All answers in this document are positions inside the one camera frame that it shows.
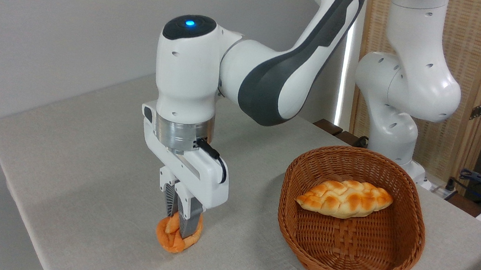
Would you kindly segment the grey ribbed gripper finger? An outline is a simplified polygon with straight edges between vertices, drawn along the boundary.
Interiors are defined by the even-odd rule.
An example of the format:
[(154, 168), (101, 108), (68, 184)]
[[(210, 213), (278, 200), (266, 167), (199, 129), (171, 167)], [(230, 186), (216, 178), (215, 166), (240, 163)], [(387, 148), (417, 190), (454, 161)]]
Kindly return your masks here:
[(167, 167), (160, 168), (159, 180), (160, 189), (165, 198), (166, 215), (172, 217), (178, 211), (178, 195), (175, 186), (180, 180)]
[(201, 213), (204, 212), (202, 204), (186, 189), (185, 184), (177, 181), (175, 184), (173, 214), (179, 213), (179, 233), (182, 238), (187, 238), (196, 232)]

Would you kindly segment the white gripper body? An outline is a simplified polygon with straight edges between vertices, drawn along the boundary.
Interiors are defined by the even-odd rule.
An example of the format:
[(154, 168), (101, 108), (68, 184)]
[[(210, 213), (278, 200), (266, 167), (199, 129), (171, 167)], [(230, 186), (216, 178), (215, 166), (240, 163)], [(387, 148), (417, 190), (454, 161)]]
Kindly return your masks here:
[(149, 150), (185, 184), (205, 209), (228, 200), (226, 163), (207, 143), (214, 120), (201, 124), (173, 123), (156, 111), (156, 102), (142, 105), (144, 137)]

